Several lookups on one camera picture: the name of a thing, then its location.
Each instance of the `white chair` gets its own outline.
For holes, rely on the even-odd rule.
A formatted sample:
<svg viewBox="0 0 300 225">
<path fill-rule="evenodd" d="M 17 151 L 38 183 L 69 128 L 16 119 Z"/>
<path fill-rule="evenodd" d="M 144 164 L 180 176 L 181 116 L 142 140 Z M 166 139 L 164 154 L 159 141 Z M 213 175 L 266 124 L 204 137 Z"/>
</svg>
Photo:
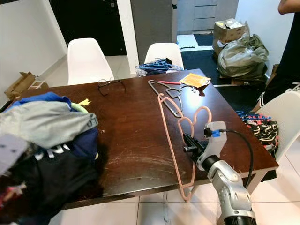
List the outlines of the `white chair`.
<svg viewBox="0 0 300 225">
<path fill-rule="evenodd" d="M 98 42 L 93 38 L 70 41 L 67 50 L 67 66 L 68 85 L 114 79 L 112 70 Z"/>
<path fill-rule="evenodd" d="M 168 58 L 173 65 L 184 69 L 180 49 L 175 43 L 155 43 L 152 44 L 147 52 L 145 63 L 155 61 L 155 58 Z"/>
<path fill-rule="evenodd" d="M 289 91 L 268 102 L 257 111 L 276 120 L 279 126 L 279 146 L 276 161 L 300 135 L 300 93 Z"/>
</svg>

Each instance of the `dark doorway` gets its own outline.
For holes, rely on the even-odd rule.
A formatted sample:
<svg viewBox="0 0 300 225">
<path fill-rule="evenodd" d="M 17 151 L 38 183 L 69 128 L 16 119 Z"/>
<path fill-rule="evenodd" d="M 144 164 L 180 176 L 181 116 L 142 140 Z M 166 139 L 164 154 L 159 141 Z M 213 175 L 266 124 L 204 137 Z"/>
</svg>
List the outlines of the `dark doorway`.
<svg viewBox="0 0 300 225">
<path fill-rule="evenodd" d="M 94 38 L 105 56 L 126 55 L 116 0 L 49 0 L 66 43 Z"/>
</svg>

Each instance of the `pink hanger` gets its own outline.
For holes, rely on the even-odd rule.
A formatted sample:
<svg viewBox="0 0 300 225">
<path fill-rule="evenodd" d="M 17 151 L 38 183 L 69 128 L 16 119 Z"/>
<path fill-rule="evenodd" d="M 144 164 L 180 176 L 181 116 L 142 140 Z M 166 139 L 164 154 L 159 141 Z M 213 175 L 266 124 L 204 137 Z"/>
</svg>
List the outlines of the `pink hanger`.
<svg viewBox="0 0 300 225">
<path fill-rule="evenodd" d="M 178 129 L 180 131 L 180 135 L 181 135 L 182 141 L 184 141 L 184 139 L 183 139 L 183 131 L 182 131 L 182 127 L 181 127 L 180 122 L 183 121 L 183 120 L 187 120 L 188 121 L 188 123 L 191 126 L 191 136 L 194 137 L 194 133 L 195 133 L 194 125 L 197 123 L 197 115 L 200 112 L 200 110 L 205 109 L 207 111 L 208 116 L 209 116 L 208 117 L 208 121 L 207 121 L 208 123 L 211 122 L 211 112 L 210 112 L 210 109 L 208 107 L 206 107 L 206 106 L 200 106 L 195 111 L 195 113 L 194 113 L 194 121 L 192 122 L 190 118 L 183 116 L 181 110 L 179 109 L 179 107 L 177 106 L 177 104 L 171 98 L 164 97 L 164 98 L 160 99 L 160 97 L 163 97 L 163 96 L 164 96 L 164 94 L 160 93 L 158 95 L 157 99 L 158 99 L 158 103 L 159 103 L 159 107 L 160 107 L 160 111 L 161 111 L 161 115 L 162 115 L 162 119 L 163 119 L 163 123 L 164 123 L 164 127 L 165 127 L 165 134 L 166 134 L 168 142 L 169 142 L 169 146 L 170 146 L 170 150 L 171 150 L 171 154 L 172 154 L 172 158 L 173 158 L 173 162 L 174 162 L 174 167 L 175 167 L 175 171 L 176 171 L 176 175 L 177 175 L 177 179 L 178 179 L 178 183 L 179 183 L 180 194 L 181 194 L 182 198 L 186 202 L 189 202 L 189 201 L 191 201 L 192 196 L 193 196 L 194 192 L 196 191 L 196 189 L 198 187 L 198 186 L 194 186 L 196 165 L 193 162 L 193 171 L 192 171 L 191 182 L 189 182 L 188 184 L 182 184 L 181 177 L 180 177 L 179 170 L 178 170 L 178 166 L 177 166 L 177 162 L 176 162 L 176 157 L 175 157 L 175 154 L 174 154 L 172 142 L 171 142 L 169 131 L 168 131 L 168 127 L 167 127 L 167 124 L 166 124 L 166 121 L 165 121 L 165 114 L 164 114 L 162 103 L 164 101 L 168 100 L 177 109 L 177 111 L 179 112 L 180 119 L 177 121 L 177 125 L 178 125 Z M 184 194 L 184 188 L 188 188 L 188 187 L 191 187 L 191 186 L 193 186 L 193 188 L 192 188 L 192 190 L 189 191 L 188 195 L 186 196 Z"/>
</svg>

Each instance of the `plastic bag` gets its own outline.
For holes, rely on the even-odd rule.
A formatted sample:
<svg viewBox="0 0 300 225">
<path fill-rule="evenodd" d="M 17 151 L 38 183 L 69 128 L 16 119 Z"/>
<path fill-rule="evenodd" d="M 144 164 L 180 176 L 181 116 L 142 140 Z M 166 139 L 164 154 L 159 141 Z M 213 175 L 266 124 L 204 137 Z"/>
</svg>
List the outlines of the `plastic bag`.
<svg viewBox="0 0 300 225">
<path fill-rule="evenodd" d="M 265 72 L 269 51 L 258 35 L 250 37 L 249 32 L 227 44 L 220 52 L 217 67 L 219 72 L 240 80 L 260 80 Z"/>
</svg>

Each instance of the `wooden table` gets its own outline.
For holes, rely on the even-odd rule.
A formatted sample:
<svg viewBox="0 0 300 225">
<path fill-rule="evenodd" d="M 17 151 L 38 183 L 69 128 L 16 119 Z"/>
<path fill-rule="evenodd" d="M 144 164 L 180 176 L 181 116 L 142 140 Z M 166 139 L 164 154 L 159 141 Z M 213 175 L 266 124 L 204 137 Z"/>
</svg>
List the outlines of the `wooden table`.
<svg viewBox="0 0 300 225">
<path fill-rule="evenodd" d="M 97 83 L 56 87 L 48 90 L 30 90 L 23 95 L 23 97 L 28 97 L 53 91 L 58 95 L 68 96 L 75 103 L 88 98 L 91 103 L 86 106 L 86 109 L 97 115 L 98 128 L 100 131 L 105 131 L 99 134 L 99 141 L 108 148 L 108 161 L 99 178 L 99 186 L 96 187 L 93 197 L 85 196 L 78 201 L 67 203 L 64 209 L 178 188 L 157 95 L 147 81 L 179 81 L 189 73 L 203 75 L 201 70 L 195 69 L 124 79 L 122 82 L 126 86 L 126 93 L 122 85 L 116 83 L 108 86 L 109 94 L 105 97 L 99 93 Z M 181 98 L 185 116 L 191 117 L 196 108 L 206 105 L 212 112 L 212 121 L 225 121 L 227 128 L 243 133 L 250 141 L 254 150 L 254 176 L 248 187 L 250 193 L 253 192 L 267 171 L 278 167 L 276 161 L 212 84 L 200 93 L 194 93 L 190 88 L 185 88 Z M 192 161 L 183 152 L 184 144 L 177 129 L 177 118 L 167 108 L 165 108 L 165 114 L 182 180 L 189 182 Z M 195 132 L 195 136 L 199 140 L 204 140 L 203 126 L 206 121 L 207 114 L 200 112 Z M 246 144 L 239 136 L 227 134 L 227 142 L 220 157 L 242 177 L 247 177 L 250 154 Z M 197 171 L 195 183 L 197 185 L 209 183 L 206 173 Z M 101 188 L 103 188 L 103 195 L 99 196 L 97 189 Z"/>
</svg>

